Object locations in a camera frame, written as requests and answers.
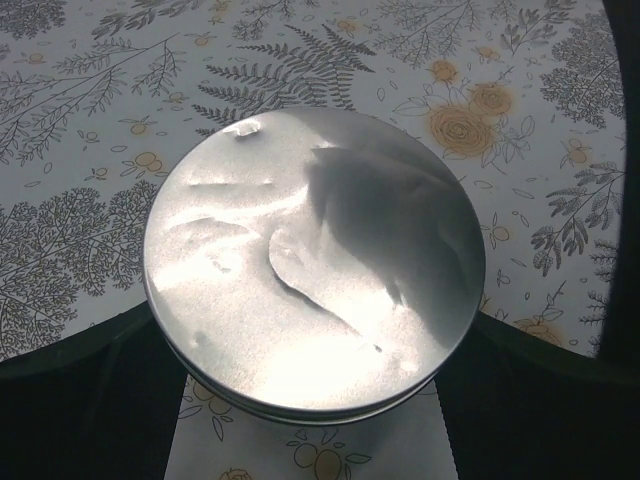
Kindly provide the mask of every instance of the table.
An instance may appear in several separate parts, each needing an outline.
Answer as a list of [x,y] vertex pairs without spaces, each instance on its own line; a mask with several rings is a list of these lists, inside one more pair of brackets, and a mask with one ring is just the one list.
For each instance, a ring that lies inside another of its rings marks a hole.
[[[0,14],[0,359],[141,303],[167,172],[216,128],[297,104],[355,108],[439,154],[485,232],[482,310],[597,349],[625,144],[599,2],[36,3]],[[209,405],[190,388],[181,416]]]

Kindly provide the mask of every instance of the dented metal lid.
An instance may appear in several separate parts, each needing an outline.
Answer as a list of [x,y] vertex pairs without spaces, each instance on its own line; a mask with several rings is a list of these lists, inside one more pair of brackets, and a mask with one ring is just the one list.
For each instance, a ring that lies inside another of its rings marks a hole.
[[341,422],[415,392],[462,340],[485,273],[464,190],[374,118],[242,120],[166,179],[144,241],[149,303],[210,388],[265,416]]

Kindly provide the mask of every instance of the round object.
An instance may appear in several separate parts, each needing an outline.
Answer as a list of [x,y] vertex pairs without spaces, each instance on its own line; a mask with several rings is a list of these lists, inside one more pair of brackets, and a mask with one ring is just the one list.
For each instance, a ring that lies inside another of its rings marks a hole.
[[250,117],[189,152],[143,258],[193,376],[298,425],[366,418],[422,388],[471,325],[485,274],[447,167],[395,127],[324,108]]

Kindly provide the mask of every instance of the shiny metal surface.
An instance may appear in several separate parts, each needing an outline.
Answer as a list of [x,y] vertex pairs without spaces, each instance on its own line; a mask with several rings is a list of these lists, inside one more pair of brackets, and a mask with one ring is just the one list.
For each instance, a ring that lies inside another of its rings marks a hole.
[[467,196],[374,118],[292,108],[227,127],[169,175],[144,241],[173,348],[229,399],[334,420],[423,385],[484,282]]

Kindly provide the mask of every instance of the round metal tin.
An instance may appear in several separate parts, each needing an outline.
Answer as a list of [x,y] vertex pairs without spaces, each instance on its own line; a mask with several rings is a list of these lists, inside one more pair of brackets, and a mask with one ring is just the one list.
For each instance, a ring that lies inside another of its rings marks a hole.
[[477,217],[425,146],[374,118],[291,108],[226,127],[160,189],[149,304],[207,388],[255,415],[338,424],[416,393],[482,295]]

